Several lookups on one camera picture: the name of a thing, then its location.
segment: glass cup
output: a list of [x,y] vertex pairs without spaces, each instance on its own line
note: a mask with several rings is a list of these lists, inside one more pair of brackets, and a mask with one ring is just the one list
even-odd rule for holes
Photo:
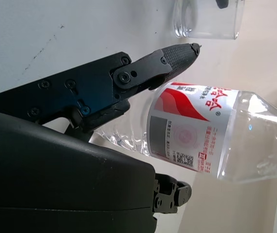
[[236,39],[244,0],[176,0],[174,27],[177,37]]

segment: clear glass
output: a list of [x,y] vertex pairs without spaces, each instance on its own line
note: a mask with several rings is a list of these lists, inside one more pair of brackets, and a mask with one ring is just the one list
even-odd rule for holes
[[239,183],[277,177],[277,108],[239,92],[229,119],[219,179]]
[[236,39],[243,9],[244,0],[176,0],[176,36]]

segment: clear plastic bottle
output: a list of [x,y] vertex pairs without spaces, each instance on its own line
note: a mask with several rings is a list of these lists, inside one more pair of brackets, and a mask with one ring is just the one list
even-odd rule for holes
[[[277,177],[277,108],[253,92],[184,83],[170,85],[171,83],[165,84],[153,92],[143,92],[130,100],[130,110],[99,128],[97,133],[115,145],[210,173],[221,180],[244,183]],[[188,113],[196,119],[179,116],[182,111],[177,115],[176,112],[163,112],[165,104],[160,96],[168,88],[187,96],[199,115],[193,115],[192,110]],[[156,109],[159,99],[164,107],[161,105]],[[184,108],[185,104],[178,101],[177,108],[178,104]],[[167,102],[166,108],[176,111],[171,105],[172,102]],[[166,129],[155,130],[151,126],[152,115],[166,118]],[[158,142],[151,140],[151,137],[162,140],[166,154],[154,151],[149,153],[150,148],[154,147],[157,151],[158,146],[155,145]],[[170,144],[166,142],[167,137],[170,137]]]

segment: textured grip pad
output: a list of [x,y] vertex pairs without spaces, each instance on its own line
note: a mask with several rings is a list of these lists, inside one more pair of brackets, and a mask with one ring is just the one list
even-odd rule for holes
[[200,53],[200,45],[196,43],[172,45],[162,49],[162,51],[167,63],[170,64],[173,69],[165,77],[165,82],[167,82],[184,72],[193,64]]

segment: beige wall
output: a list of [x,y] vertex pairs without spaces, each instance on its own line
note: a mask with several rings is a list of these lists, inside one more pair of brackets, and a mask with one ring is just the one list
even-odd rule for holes
[[[209,83],[255,91],[277,107],[277,0],[246,0],[240,37],[225,47],[231,53]],[[238,185],[198,174],[179,233],[271,233],[276,203],[277,179]]]
[[179,233],[271,233],[277,179],[231,184],[197,175]]

